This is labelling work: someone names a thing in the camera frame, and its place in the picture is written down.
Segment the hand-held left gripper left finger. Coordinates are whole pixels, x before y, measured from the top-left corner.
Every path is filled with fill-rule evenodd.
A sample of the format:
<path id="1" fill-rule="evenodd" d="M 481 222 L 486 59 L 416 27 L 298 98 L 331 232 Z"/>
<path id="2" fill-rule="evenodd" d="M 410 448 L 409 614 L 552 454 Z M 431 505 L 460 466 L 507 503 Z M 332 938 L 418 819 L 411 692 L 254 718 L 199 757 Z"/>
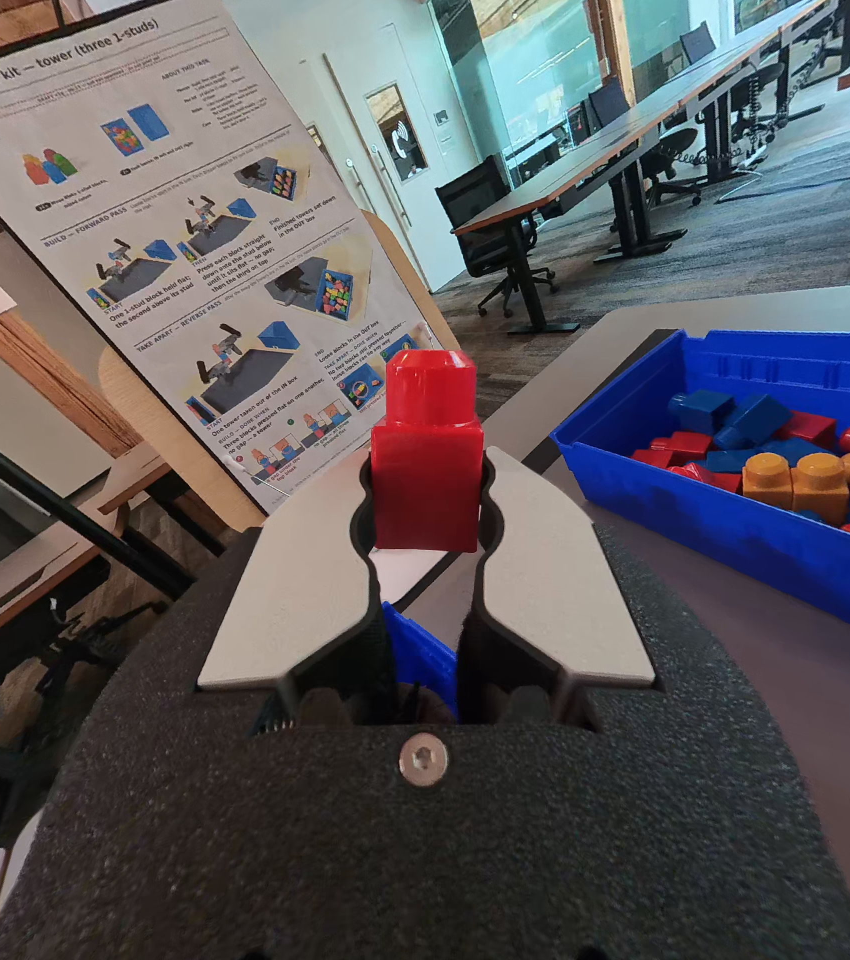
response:
<path id="1" fill-rule="evenodd" d="M 366 450 L 337 459 L 263 522 L 198 690 L 270 690 L 281 714 L 299 718 L 307 693 L 328 689 L 357 699 L 373 724 L 395 718 L 369 461 Z"/>

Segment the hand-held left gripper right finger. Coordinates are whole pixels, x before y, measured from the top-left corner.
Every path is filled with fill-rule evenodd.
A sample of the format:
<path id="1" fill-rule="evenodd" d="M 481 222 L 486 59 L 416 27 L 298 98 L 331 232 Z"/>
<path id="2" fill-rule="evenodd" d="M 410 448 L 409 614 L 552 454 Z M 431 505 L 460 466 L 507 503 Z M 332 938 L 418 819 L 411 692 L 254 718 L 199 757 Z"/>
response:
<path id="1" fill-rule="evenodd" d="M 474 589 L 460 636 L 460 721 L 529 702 L 591 724 L 589 690 L 655 690 L 652 655 L 587 513 L 498 447 L 483 454 Z"/>

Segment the blue plastic bin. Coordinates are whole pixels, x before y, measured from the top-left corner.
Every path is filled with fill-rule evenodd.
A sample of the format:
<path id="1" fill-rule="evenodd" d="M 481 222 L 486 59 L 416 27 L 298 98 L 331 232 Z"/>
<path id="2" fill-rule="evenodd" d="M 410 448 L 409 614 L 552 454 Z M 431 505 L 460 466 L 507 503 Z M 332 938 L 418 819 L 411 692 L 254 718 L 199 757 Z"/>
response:
<path id="1" fill-rule="evenodd" d="M 767 394 L 850 426 L 850 332 L 658 329 L 551 432 L 585 498 L 850 624 L 850 534 L 632 458 L 673 395 Z"/>
<path id="2" fill-rule="evenodd" d="M 383 602 L 382 611 L 396 681 L 409 686 L 418 683 L 431 690 L 458 719 L 456 652 L 388 602 Z"/>

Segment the red mega block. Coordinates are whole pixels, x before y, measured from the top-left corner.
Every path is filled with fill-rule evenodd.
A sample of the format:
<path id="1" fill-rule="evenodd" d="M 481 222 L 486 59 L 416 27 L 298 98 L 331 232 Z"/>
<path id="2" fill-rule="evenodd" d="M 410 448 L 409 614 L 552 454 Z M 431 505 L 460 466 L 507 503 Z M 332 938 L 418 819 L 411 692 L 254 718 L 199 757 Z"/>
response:
<path id="1" fill-rule="evenodd" d="M 477 367 L 460 350 L 405 350 L 385 367 L 385 414 L 372 429 L 379 549 L 478 548 L 484 431 Z"/>

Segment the pile of mega blocks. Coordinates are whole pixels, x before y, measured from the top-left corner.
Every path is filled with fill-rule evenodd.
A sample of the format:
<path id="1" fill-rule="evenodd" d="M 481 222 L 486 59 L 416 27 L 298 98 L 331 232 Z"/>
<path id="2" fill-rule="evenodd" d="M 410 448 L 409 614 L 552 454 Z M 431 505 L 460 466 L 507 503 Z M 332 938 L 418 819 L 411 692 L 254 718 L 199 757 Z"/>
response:
<path id="1" fill-rule="evenodd" d="M 633 461 L 850 534 L 850 426 L 767 393 L 678 392 L 667 412 L 675 429 Z"/>

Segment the black tripod stand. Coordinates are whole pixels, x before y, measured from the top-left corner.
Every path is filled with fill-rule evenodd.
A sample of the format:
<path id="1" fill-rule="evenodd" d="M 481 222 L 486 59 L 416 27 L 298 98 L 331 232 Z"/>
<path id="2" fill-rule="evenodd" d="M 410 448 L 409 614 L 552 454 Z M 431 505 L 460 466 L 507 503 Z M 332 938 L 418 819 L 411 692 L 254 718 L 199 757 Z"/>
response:
<path id="1" fill-rule="evenodd" d="M 0 481 L 16 494 L 41 508 L 172 600 L 185 594 L 196 579 L 168 554 L 136 534 L 128 542 L 56 494 L 0 452 Z"/>

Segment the wooden side table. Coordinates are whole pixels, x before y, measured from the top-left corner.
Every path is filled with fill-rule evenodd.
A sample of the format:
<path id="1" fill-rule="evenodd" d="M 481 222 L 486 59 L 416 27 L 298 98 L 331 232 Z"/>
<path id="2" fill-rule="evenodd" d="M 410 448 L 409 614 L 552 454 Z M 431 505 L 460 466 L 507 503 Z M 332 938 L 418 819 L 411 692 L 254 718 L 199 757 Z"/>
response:
<path id="1" fill-rule="evenodd" d="M 131 500 L 172 473 L 155 450 L 140 443 L 114 462 L 100 493 L 80 510 L 119 538 L 129 529 Z M 0 559 L 0 630 L 98 561 L 109 564 L 114 558 L 64 523 L 35 534 Z"/>

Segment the black office chair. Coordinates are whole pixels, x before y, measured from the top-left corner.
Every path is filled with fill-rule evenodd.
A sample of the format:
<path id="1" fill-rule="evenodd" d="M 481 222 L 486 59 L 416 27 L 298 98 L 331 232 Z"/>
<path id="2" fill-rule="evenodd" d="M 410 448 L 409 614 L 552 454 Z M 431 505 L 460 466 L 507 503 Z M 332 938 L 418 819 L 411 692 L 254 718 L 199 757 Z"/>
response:
<path id="1" fill-rule="evenodd" d="M 453 230 L 470 222 L 485 208 L 505 198 L 511 191 L 495 155 L 488 155 L 477 166 L 434 192 Z M 515 257 L 505 221 L 473 231 L 455 234 L 465 269 L 473 279 L 504 273 L 503 279 L 477 305 L 480 317 L 488 314 L 487 303 L 500 296 L 503 317 L 512 318 L 512 295 L 519 292 Z"/>
<path id="2" fill-rule="evenodd" d="M 677 183 L 675 169 L 681 156 L 695 144 L 697 136 L 697 131 L 691 127 L 680 128 L 662 137 L 643 155 L 640 166 L 643 182 L 648 184 L 645 199 L 649 207 L 659 206 L 665 194 L 691 197 L 693 207 L 701 204 L 702 190 L 695 182 Z"/>

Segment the instruction poster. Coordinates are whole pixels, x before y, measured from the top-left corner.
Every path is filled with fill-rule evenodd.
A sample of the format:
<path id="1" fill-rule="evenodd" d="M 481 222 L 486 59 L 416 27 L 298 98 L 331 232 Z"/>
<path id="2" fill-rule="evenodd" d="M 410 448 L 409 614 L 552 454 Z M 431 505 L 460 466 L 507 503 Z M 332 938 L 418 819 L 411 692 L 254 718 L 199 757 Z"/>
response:
<path id="1" fill-rule="evenodd" d="M 0 223 L 266 515 L 440 346 L 222 2 L 0 51 Z"/>

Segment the white door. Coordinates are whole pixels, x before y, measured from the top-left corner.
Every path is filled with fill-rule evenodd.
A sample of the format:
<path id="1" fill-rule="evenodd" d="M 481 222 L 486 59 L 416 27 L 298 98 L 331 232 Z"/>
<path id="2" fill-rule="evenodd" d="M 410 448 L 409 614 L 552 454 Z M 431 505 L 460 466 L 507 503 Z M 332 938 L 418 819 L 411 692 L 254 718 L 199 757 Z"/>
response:
<path id="1" fill-rule="evenodd" d="M 350 28 L 322 54 L 358 143 L 367 202 L 404 243 L 431 291 L 461 273 L 458 241 L 436 195 L 451 174 L 395 24 Z"/>

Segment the long wooden office desk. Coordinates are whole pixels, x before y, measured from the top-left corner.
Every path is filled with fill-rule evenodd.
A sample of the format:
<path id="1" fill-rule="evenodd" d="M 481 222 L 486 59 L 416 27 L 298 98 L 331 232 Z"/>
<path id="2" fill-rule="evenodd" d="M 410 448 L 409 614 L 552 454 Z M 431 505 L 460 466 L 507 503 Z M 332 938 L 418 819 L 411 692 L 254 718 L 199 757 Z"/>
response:
<path id="1" fill-rule="evenodd" d="M 546 320 L 538 284 L 551 292 L 554 272 L 533 270 L 528 254 L 538 238 L 536 213 L 544 220 L 573 210 L 609 185 L 619 244 L 599 263 L 655 256 L 686 234 L 678 229 L 655 234 L 645 198 L 640 162 L 661 138 L 682 128 L 696 131 L 695 144 L 676 162 L 677 184 L 720 184 L 750 172 L 775 133 L 790 120 L 790 56 L 794 42 L 828 30 L 839 2 L 795 2 L 715 46 L 706 23 L 681 37 L 689 60 L 680 73 L 633 106 L 617 78 L 590 93 L 587 116 L 598 129 L 574 149 L 511 190 L 457 229 L 467 234 L 504 221 L 515 257 L 519 294 L 529 322 L 509 335 L 566 333 L 578 322 Z"/>

